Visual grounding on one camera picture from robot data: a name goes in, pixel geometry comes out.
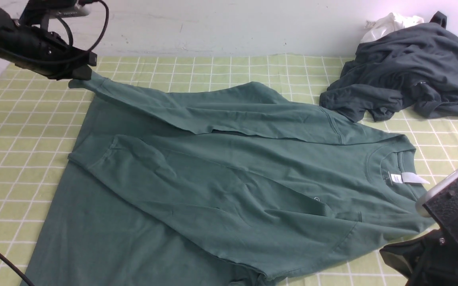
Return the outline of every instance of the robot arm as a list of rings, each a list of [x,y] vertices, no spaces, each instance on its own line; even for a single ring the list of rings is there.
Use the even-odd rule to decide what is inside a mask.
[[[85,5],[100,2],[106,9],[104,28],[95,44],[84,51],[73,47],[70,28],[64,17],[89,14]],[[69,43],[48,31],[49,19],[57,18],[69,34]],[[109,21],[109,8],[103,0],[29,0],[20,19],[12,19],[0,8],[0,58],[49,79],[91,79],[97,55],[92,50],[102,39]]]
[[[407,286],[458,286],[458,170],[421,197],[416,207],[440,229],[385,246],[380,250],[384,262],[408,279]]]

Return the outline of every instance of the pile of clothes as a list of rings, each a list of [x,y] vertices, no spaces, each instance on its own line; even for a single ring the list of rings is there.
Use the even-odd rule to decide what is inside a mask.
[[[458,37],[434,17],[361,43],[320,105],[353,122],[365,111],[375,121],[409,106],[425,118],[458,116]]]

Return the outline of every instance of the table surface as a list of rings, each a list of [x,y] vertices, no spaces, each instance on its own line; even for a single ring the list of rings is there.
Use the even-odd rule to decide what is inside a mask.
[[[290,101],[318,104],[350,58],[282,54],[238,58],[103,57],[94,68],[115,81],[165,92],[225,89],[249,81],[272,87]],[[67,163],[93,93],[68,89],[10,65],[0,77],[0,252],[25,270],[56,185]],[[406,134],[418,148],[416,170],[427,189],[458,168],[458,118],[422,119],[411,109],[380,123]],[[19,278],[0,261],[0,286]],[[281,286],[403,286],[406,280],[372,252]]]

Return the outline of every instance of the clothing label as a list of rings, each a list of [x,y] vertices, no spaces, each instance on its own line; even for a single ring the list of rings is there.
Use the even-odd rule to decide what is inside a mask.
[[[430,184],[429,181],[420,177],[419,175],[411,172],[403,172],[401,174],[402,181],[404,183],[414,183],[414,184]]]
[[[402,175],[400,174],[390,174],[391,181],[394,183],[400,183],[403,184],[404,182],[402,181]]]
[[[367,20],[367,24],[365,25],[365,29],[370,29],[376,25],[375,21],[369,21]]]

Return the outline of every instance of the white wall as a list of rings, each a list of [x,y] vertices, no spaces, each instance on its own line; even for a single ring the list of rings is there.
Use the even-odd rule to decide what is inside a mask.
[[[26,0],[0,0],[12,16]],[[101,55],[257,55],[293,52],[354,54],[366,20],[390,12],[429,21],[440,10],[458,35],[457,0],[106,0],[111,8]],[[100,32],[104,13],[69,19],[75,45],[87,48]],[[62,27],[54,21],[54,31]]]

